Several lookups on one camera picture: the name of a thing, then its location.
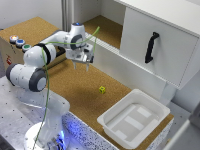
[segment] small yellow toy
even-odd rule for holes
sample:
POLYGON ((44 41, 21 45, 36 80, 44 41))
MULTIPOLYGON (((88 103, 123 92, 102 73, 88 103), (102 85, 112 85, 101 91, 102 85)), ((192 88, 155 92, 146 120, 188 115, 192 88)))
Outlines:
POLYGON ((99 88, 99 92, 100 92, 101 94, 104 94, 104 93, 106 92, 106 88, 103 87, 103 86, 101 86, 101 87, 99 88))

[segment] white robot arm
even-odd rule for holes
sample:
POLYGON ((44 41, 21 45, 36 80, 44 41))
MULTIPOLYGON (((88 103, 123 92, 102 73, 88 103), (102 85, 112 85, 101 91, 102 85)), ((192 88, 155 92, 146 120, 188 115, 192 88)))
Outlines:
MULTIPOLYGON (((12 85, 21 87, 17 88, 18 99, 31 106, 45 107, 47 90, 44 88, 46 87, 47 79, 45 71, 42 69, 45 65, 42 48, 46 65, 64 53, 74 64, 78 62, 88 65, 93 63, 93 46, 84 41, 84 26, 80 23, 74 23, 71 26, 70 32, 58 31, 26 51, 24 53, 24 65, 11 64, 6 70, 6 76, 12 85), (54 46, 62 47, 64 50, 56 53, 54 46)), ((59 145, 60 139, 57 136, 62 133, 62 115, 69 111, 69 107, 67 100, 50 91, 45 123, 42 126, 36 144, 38 150, 66 149, 66 142, 64 142, 65 146, 63 146, 62 142, 59 145)), ((27 132, 25 136, 25 150, 33 148, 34 140, 39 130, 38 127, 39 125, 36 124, 27 132)))

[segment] cabinet door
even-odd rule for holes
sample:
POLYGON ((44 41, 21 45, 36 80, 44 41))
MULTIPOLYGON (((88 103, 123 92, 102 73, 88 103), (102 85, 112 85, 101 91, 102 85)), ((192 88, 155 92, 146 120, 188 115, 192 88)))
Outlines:
POLYGON ((191 34, 127 8, 120 54, 179 86, 197 40, 191 34), (145 56, 153 32, 160 36, 154 40, 153 60, 146 64, 145 56))

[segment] yellow-green cable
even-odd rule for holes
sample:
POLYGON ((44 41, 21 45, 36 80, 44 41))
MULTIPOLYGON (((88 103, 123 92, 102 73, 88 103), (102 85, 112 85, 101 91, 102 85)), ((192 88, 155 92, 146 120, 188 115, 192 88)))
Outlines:
MULTIPOLYGON (((82 41, 82 42, 78 42, 78 43, 48 42, 48 43, 46 43, 45 45, 50 44, 50 43, 59 43, 59 44, 80 44, 80 43, 84 43, 84 42, 87 42, 88 40, 90 40, 95 34, 98 34, 99 30, 100 30, 100 27, 97 27, 96 31, 95 31, 89 38, 87 38, 86 40, 84 40, 84 41, 82 41)), ((93 49, 94 52, 95 52, 96 40, 97 40, 97 36, 96 36, 96 39, 95 39, 95 44, 94 44, 94 49, 93 49)), ((44 113, 44 118, 43 118, 43 120, 42 120, 42 124, 41 124, 41 126, 40 126, 39 131, 38 131, 37 137, 36 137, 36 139, 35 139, 35 143, 34 143, 34 145, 33 145, 33 150, 35 149, 35 144, 36 144, 36 142, 37 142, 37 140, 38 140, 38 136, 39 136, 40 131, 41 131, 41 129, 42 129, 42 125, 43 125, 43 123, 44 123, 44 120, 45 120, 45 118, 46 118, 47 106, 48 106, 48 101, 49 101, 49 74, 48 74, 48 69, 47 69, 47 65, 46 65, 46 60, 45 60, 44 49, 43 49, 43 48, 42 48, 42 57, 43 57, 43 60, 44 60, 45 70, 46 70, 46 74, 47 74, 47 88, 48 88, 48 90, 47 90, 47 100, 46 100, 46 109, 45 109, 45 113, 44 113)))

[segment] white plastic bin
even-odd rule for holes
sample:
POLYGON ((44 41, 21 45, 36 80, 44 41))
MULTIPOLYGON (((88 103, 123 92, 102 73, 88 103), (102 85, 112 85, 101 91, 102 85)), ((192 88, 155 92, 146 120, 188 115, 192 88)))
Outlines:
POLYGON ((169 113, 169 108, 135 89, 97 121, 105 133, 122 147, 135 149, 169 113))

